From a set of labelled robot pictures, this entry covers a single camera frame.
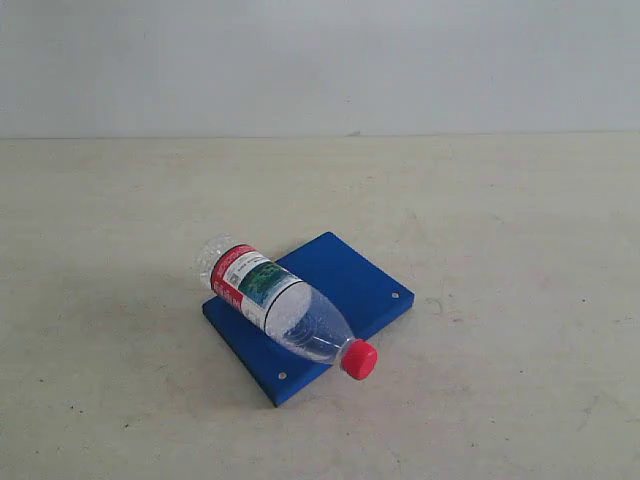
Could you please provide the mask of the clear water bottle red cap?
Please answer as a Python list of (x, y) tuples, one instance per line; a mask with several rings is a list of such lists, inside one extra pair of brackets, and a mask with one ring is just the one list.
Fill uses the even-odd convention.
[(203, 283), (286, 350), (356, 380), (374, 370), (377, 350), (356, 337), (338, 308), (256, 248), (220, 235), (204, 245), (197, 266)]

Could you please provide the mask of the blue file folder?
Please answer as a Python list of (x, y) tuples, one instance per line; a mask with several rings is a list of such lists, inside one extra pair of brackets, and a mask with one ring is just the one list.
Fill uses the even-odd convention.
[[(343, 314), (356, 337), (369, 344), (373, 335), (414, 303), (413, 292), (331, 232), (271, 260), (324, 294)], [(286, 350), (213, 294), (202, 306), (204, 317), (273, 405), (283, 404), (332, 366), (347, 374), (337, 365), (316, 363)]]

